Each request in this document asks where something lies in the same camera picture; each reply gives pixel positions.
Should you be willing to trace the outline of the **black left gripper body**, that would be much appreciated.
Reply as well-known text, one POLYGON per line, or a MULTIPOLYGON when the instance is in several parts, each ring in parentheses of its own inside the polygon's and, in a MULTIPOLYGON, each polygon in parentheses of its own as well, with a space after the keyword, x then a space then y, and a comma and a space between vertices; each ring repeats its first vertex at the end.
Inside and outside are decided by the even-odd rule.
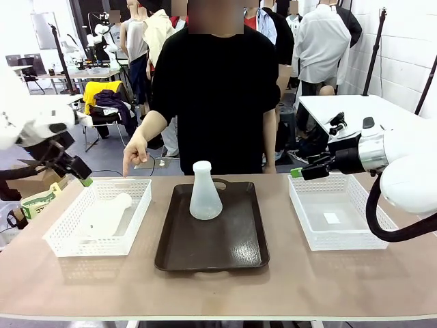
POLYGON ((73 174, 72 157, 66 150, 74 143, 72 136, 50 137, 32 146, 32 157, 43 167, 51 168, 59 176, 73 174))

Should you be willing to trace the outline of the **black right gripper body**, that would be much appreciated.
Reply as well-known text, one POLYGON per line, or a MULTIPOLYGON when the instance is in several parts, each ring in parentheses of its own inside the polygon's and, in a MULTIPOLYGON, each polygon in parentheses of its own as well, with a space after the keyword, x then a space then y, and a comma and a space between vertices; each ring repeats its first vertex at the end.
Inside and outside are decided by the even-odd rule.
POLYGON ((342 174, 357 174, 363 172, 363 165, 358 151, 360 137, 347 139, 333 139, 328 143, 332 161, 331 170, 338 170, 342 174))

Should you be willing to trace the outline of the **person's right hand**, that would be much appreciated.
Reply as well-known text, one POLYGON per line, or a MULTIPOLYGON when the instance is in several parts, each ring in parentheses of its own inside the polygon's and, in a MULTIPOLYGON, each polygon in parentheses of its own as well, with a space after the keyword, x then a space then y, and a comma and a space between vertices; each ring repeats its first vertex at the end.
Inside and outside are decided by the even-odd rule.
POLYGON ((139 165, 147 160, 147 141, 141 133, 135 133, 124 148, 123 177, 127 177, 132 165, 139 165))

